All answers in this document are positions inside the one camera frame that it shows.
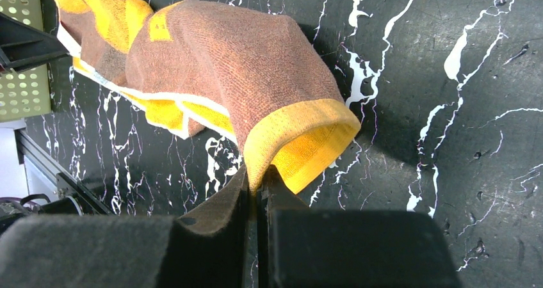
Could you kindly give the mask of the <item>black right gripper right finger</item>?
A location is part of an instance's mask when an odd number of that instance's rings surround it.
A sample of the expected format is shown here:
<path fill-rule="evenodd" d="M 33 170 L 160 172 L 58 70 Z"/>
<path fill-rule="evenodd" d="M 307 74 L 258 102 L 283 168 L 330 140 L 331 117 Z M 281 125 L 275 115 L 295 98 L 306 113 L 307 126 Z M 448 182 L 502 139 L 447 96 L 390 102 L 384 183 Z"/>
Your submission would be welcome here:
<path fill-rule="evenodd" d="M 260 287 L 460 287 L 428 215 L 313 209 L 276 167 L 256 196 Z"/>

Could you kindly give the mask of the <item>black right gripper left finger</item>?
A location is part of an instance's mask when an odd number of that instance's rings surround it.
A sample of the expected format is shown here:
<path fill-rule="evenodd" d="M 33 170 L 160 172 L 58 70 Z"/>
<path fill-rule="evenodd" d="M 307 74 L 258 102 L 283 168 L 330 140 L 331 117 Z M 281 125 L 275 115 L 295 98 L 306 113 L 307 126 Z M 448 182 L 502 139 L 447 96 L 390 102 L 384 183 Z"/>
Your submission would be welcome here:
<path fill-rule="evenodd" d="M 1 236 L 2 287 L 241 287 L 247 170 L 183 216 L 35 215 Z"/>

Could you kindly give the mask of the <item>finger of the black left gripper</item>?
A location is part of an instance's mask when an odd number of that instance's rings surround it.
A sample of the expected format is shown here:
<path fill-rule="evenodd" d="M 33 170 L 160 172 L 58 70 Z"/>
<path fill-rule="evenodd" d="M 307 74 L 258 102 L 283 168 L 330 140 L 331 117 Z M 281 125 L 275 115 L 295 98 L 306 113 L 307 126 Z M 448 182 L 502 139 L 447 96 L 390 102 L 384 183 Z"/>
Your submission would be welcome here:
<path fill-rule="evenodd" d="M 24 72 L 68 55 L 55 36 L 1 14 L 2 74 Z"/>

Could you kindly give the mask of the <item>brown and yellow cloth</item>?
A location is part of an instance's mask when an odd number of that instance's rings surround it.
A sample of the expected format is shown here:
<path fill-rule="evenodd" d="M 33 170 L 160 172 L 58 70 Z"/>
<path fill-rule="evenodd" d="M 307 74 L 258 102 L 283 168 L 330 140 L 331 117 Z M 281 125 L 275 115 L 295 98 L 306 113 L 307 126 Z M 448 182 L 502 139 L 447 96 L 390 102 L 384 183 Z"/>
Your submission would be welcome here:
<path fill-rule="evenodd" d="M 348 147 L 361 124 L 299 25 L 224 3 L 54 0 L 75 69 L 121 94 L 151 125 L 234 142 L 251 192 L 270 166 L 294 193 Z"/>

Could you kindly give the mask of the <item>green perforated plastic basket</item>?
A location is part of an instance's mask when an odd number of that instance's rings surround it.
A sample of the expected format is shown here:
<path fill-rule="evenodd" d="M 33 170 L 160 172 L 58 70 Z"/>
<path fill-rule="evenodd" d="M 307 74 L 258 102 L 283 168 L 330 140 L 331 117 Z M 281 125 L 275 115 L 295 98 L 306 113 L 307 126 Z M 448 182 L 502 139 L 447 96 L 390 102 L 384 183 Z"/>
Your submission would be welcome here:
<path fill-rule="evenodd" d="M 43 0 L 1 0 L 1 121 L 51 111 Z"/>

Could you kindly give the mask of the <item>aluminium base frame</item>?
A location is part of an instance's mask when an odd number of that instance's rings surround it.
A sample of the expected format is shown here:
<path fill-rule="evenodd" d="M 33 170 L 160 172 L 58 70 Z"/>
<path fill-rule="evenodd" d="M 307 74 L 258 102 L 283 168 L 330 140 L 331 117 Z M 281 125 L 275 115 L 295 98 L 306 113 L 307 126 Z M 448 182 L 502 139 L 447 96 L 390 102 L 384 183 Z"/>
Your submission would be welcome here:
<path fill-rule="evenodd" d="M 31 195 L 44 194 L 49 204 L 60 206 L 72 202 L 78 214 L 112 215 L 97 195 L 71 176 L 58 162 L 33 141 L 26 130 L 15 131 L 17 152 L 23 161 Z"/>

